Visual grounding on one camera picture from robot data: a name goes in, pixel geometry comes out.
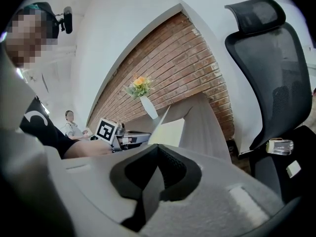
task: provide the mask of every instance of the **white crescent logo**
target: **white crescent logo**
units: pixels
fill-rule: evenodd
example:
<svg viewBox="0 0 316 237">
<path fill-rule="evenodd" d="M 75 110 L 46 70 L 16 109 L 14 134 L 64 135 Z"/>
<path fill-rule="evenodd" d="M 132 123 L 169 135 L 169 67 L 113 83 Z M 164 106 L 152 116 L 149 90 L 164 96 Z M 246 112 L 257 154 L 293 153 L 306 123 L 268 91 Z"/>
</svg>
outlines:
<svg viewBox="0 0 316 237">
<path fill-rule="evenodd" d="M 45 118 L 45 116 L 44 116 L 42 113 L 40 113 L 40 112 L 38 112 L 38 111 L 30 111 L 30 112 L 24 114 L 24 117 L 25 117 L 29 122 L 31 122 L 31 117 L 33 117 L 33 116 L 39 116 L 39 117 L 41 117 L 41 118 L 43 119 L 43 121 L 44 121 L 44 124 L 45 124 L 46 126 L 48 126 L 48 121 L 47 121 L 47 119 Z"/>
</svg>

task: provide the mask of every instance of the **chair headrest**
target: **chair headrest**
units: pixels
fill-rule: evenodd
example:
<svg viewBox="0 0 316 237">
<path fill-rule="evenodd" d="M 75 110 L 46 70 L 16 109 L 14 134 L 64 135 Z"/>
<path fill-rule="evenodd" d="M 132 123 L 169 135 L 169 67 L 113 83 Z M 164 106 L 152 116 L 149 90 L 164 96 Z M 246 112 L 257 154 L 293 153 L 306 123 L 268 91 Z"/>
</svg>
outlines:
<svg viewBox="0 0 316 237">
<path fill-rule="evenodd" d="M 244 35 L 265 32 L 285 23 L 286 16 L 274 0 L 248 0 L 225 6 L 235 16 Z"/>
</svg>

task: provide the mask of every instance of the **black t-shirt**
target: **black t-shirt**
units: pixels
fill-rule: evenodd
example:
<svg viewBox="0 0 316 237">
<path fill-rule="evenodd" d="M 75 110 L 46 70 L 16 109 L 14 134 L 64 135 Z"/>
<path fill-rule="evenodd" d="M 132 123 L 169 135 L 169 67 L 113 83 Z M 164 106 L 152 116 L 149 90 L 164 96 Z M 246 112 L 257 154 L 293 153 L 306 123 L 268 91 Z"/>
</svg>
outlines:
<svg viewBox="0 0 316 237">
<path fill-rule="evenodd" d="M 38 97 L 32 101 L 24 114 L 20 128 L 23 132 L 37 137 L 43 145 L 56 148 L 61 158 L 68 148 L 78 141 L 67 138 L 54 126 Z"/>
</svg>

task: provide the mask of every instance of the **person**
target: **person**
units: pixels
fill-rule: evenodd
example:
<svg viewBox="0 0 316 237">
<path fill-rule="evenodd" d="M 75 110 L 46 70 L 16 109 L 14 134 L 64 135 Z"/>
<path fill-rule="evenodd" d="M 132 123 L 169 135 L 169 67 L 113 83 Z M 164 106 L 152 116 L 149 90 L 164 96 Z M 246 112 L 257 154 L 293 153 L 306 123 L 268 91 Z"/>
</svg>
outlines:
<svg viewBox="0 0 316 237">
<path fill-rule="evenodd" d="M 78 125 L 74 122 L 74 112 L 73 111 L 66 111 L 65 118 L 67 123 L 65 125 L 66 128 L 66 135 L 68 138 L 72 140 L 88 140 L 91 136 L 88 135 L 88 131 L 85 130 L 83 132 L 80 131 Z"/>
<path fill-rule="evenodd" d="M 17 79 L 16 68 L 22 68 L 34 62 L 35 57 L 40 56 L 41 50 L 57 39 L 58 33 L 58 21 L 47 2 L 33 3 L 20 9 L 12 17 L 7 28 L 6 38 L 1 43 L 1 77 L 9 77 L 18 85 L 24 83 Z M 21 87 L 24 89 L 23 91 L 17 92 L 19 97 L 22 97 L 24 105 L 30 103 L 32 97 L 34 99 L 20 123 L 20 129 L 24 133 L 37 137 L 45 146 L 56 148 L 61 158 L 99 156 L 113 152 L 111 145 L 102 140 L 80 141 L 67 138 L 49 119 L 39 98 L 28 86 L 25 86 Z M 6 101 L 6 97 L 7 92 L 2 91 L 2 100 Z M 15 108 L 14 103 L 15 101 L 8 99 L 6 105 L 1 106 L 1 111 L 6 111 L 6 113 L 11 111 L 19 116 L 20 109 Z M 16 120 L 11 119 L 9 122 L 1 119 L 0 122 L 3 128 L 13 126 Z"/>
</svg>

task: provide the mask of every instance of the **flower bouquet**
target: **flower bouquet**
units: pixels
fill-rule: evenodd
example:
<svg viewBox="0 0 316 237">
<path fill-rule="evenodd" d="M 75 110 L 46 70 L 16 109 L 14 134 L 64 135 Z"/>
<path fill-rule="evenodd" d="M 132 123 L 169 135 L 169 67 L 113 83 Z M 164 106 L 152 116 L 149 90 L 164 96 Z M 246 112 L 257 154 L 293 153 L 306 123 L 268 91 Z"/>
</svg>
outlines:
<svg viewBox="0 0 316 237">
<path fill-rule="evenodd" d="M 152 119 L 156 119 L 158 117 L 158 114 L 155 110 L 155 107 L 146 96 L 146 94 L 152 89 L 150 87 L 150 84 L 152 82 L 153 81 L 150 79 L 150 77 L 139 77 L 135 79 L 129 86 L 125 86 L 125 91 L 134 99 L 139 97 L 148 115 Z"/>
</svg>

